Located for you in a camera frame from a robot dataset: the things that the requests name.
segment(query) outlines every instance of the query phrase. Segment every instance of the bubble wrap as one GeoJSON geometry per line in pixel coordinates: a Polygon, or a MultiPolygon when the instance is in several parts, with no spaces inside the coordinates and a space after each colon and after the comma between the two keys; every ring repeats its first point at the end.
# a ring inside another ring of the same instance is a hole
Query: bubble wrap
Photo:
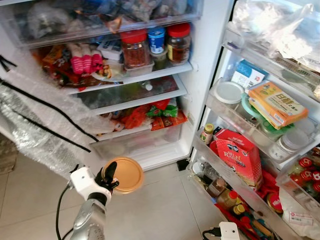
{"type": "MultiPolygon", "coordinates": [[[[109,133],[114,130],[112,122],[92,114],[80,100],[65,95],[51,85],[53,80],[46,76],[29,52],[21,51],[10,61],[18,65],[4,77],[10,84],[56,106],[89,134],[109,133]]],[[[59,112],[2,84],[0,101],[0,110],[11,123],[12,134],[20,152],[67,179],[69,172],[77,164],[84,162],[83,158],[87,154],[85,150],[52,135],[16,113],[83,147],[90,148],[89,143],[94,140],[75,128],[59,112]]]]}

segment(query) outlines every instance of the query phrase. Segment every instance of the cardboard box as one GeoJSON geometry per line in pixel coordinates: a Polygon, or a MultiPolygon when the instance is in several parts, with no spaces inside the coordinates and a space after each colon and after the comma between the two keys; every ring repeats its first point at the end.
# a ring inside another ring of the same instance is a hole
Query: cardboard box
{"type": "Polygon", "coordinates": [[[261,81],[268,73],[246,60],[239,62],[232,76],[231,82],[241,85],[244,89],[249,89],[261,81]]]}
{"type": "Polygon", "coordinates": [[[258,190],[262,183],[259,149],[239,133],[222,129],[216,135],[219,157],[250,187],[258,190]]]}
{"type": "Polygon", "coordinates": [[[249,89],[249,100],[262,115],[268,113],[268,122],[276,129],[308,116],[308,109],[283,92],[273,82],[264,81],[249,89]]]}

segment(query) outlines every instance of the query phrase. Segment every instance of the red box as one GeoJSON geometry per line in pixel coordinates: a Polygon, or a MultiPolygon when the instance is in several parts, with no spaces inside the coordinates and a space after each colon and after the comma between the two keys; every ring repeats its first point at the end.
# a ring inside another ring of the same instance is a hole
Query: red box
{"type": "Polygon", "coordinates": [[[215,136],[219,157],[250,187],[258,190],[263,183],[259,149],[241,134],[228,129],[220,130],[215,136]]]}

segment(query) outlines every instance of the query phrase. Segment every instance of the floor tile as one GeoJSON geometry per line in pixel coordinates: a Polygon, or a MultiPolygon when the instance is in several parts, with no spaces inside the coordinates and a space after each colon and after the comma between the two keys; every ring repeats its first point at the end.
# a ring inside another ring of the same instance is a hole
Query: floor tile
{"type": "Polygon", "coordinates": [[[0,215],[1,215],[2,205],[4,203],[7,179],[8,179],[8,174],[0,175],[0,215]]]}
{"type": "MultiPolygon", "coordinates": [[[[61,237],[73,227],[80,206],[62,210],[59,216],[61,237]]],[[[0,227],[1,240],[57,240],[56,213],[0,227]]]]}
{"type": "Polygon", "coordinates": [[[159,167],[153,170],[144,172],[144,183],[148,185],[159,181],[167,180],[173,177],[183,175],[185,171],[179,171],[176,163],[159,167]]]}
{"type": "MultiPolygon", "coordinates": [[[[15,170],[8,176],[0,226],[55,212],[66,185],[63,177],[45,165],[19,155],[15,170]]],[[[80,205],[83,201],[74,189],[69,190],[62,199],[61,209],[80,205]]]]}
{"type": "Polygon", "coordinates": [[[201,240],[180,177],[114,195],[107,207],[107,239],[201,240]]]}
{"type": "Polygon", "coordinates": [[[218,227],[219,223],[224,221],[218,208],[188,180],[186,175],[181,176],[181,180],[201,233],[210,228],[218,227]]]}

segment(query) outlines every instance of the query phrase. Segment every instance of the white container lid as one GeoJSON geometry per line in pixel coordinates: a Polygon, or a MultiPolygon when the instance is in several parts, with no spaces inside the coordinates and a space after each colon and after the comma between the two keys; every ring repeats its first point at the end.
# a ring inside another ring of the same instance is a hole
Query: white container lid
{"type": "Polygon", "coordinates": [[[225,104],[237,104],[241,101],[244,88],[233,81],[225,81],[218,84],[213,91],[214,96],[225,104]]]}
{"type": "Polygon", "coordinates": [[[295,128],[281,137],[283,143],[293,150],[298,150],[308,144],[309,138],[302,130],[295,128]]]}
{"type": "Polygon", "coordinates": [[[307,135],[312,134],[316,129],[314,123],[308,118],[301,119],[300,121],[295,122],[294,125],[296,128],[302,130],[307,135]]]}

